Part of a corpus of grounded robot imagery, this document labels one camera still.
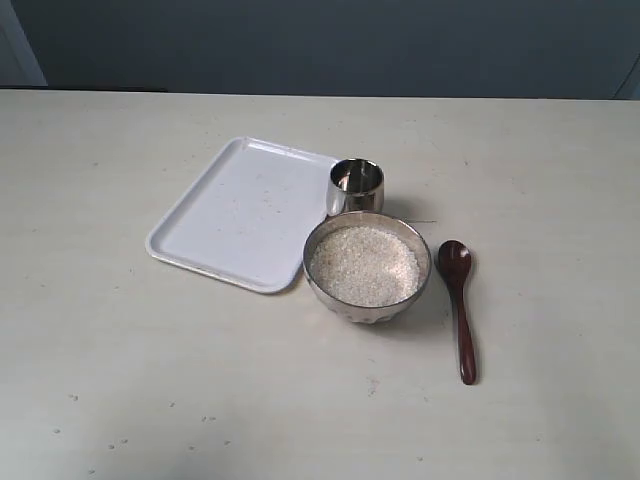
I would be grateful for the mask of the dark red wooden spoon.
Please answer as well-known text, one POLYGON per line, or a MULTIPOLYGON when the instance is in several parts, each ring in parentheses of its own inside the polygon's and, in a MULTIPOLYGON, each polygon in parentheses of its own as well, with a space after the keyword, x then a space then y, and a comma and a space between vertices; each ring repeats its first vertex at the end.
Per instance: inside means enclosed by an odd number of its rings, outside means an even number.
POLYGON ((437 268, 449 291, 457 315, 460 377, 465 385, 474 385, 477 381, 477 366, 464 297, 465 283, 472 269, 470 250, 458 240, 443 242, 437 254, 437 268))

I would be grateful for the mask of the large steel rice bowl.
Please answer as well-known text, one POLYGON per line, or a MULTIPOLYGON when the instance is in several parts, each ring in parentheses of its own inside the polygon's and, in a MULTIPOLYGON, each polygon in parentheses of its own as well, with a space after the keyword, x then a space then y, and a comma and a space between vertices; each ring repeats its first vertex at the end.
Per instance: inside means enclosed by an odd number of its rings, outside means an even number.
POLYGON ((309 235, 303 250, 303 270, 306 280, 316 297, 336 315, 353 323, 375 324, 391 320, 411 307, 423 293, 431 271, 432 257, 425 240, 406 222, 380 213, 348 212, 330 217, 319 224, 309 235), (344 303, 324 291, 312 277, 310 262, 317 245, 330 233, 346 227, 367 226, 381 229, 398 236, 415 254, 420 270, 418 290, 409 298, 383 307, 361 307, 344 303))

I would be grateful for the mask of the small steel cup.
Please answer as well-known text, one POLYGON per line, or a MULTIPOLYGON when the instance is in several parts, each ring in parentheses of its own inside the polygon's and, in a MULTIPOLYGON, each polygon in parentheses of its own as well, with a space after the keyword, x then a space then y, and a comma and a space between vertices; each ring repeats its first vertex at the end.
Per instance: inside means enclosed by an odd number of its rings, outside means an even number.
POLYGON ((376 163, 348 158, 335 163, 329 173, 326 211, 332 217, 346 212, 380 213, 384 205, 384 173, 376 163))

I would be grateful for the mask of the white rectangular plastic tray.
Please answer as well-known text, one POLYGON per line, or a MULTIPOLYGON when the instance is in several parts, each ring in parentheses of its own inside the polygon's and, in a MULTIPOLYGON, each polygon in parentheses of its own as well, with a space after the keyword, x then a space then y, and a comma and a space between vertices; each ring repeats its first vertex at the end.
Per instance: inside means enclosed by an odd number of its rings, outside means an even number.
POLYGON ((260 294, 286 290, 327 215, 333 157, 230 140, 146 239, 153 258, 260 294))

